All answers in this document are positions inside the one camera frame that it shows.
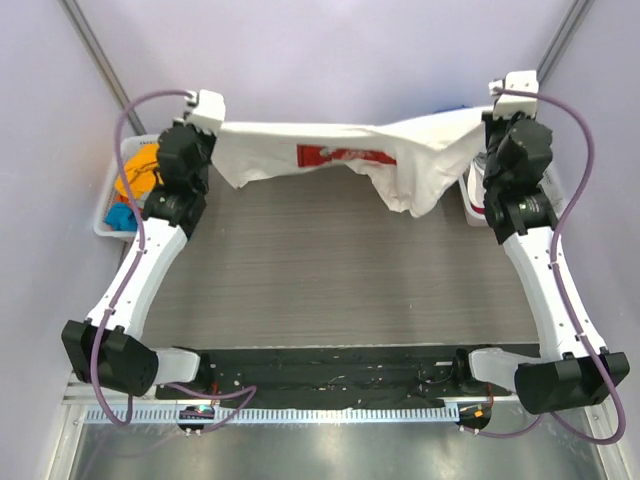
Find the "white t-shirt red print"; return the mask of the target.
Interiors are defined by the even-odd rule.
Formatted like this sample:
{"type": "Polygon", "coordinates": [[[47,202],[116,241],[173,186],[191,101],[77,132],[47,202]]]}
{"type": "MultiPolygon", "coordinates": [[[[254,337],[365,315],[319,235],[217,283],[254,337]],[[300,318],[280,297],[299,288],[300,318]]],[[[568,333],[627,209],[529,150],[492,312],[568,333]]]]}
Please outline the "white t-shirt red print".
{"type": "Polygon", "coordinates": [[[234,188],[346,166],[368,177],[389,210],[429,213],[484,147],[483,108],[375,126],[227,122],[212,161],[234,188]]]}

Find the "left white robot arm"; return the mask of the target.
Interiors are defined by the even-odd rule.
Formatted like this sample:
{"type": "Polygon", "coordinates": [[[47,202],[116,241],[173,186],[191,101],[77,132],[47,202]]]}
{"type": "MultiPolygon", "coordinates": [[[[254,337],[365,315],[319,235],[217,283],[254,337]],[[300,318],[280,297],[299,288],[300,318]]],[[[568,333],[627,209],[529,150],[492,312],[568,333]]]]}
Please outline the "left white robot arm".
{"type": "Polygon", "coordinates": [[[141,228],[114,280],[86,320],[70,320],[61,339],[83,383],[140,397],[154,385],[195,380],[201,357],[187,348],[153,350],[141,342],[150,306],[169,267],[206,208],[208,169],[216,142],[187,124],[158,139],[161,185],[145,201],[141,228]]]}

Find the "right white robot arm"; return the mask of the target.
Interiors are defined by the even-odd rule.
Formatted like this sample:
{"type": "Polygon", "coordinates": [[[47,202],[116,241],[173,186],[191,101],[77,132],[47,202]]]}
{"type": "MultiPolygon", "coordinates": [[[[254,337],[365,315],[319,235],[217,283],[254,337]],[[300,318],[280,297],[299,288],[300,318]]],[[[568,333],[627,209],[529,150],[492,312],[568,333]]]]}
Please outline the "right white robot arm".
{"type": "Polygon", "coordinates": [[[522,113],[510,119],[482,116],[487,162],[484,213],[522,283],[539,339],[527,357],[497,347],[467,352],[463,378],[518,395],[531,414],[602,403],[609,390],[596,364],[614,384],[630,371],[624,353],[609,351],[582,305],[571,278],[559,287],[553,270],[565,266],[554,239],[558,220],[540,182],[550,164],[552,132],[522,113]]]}

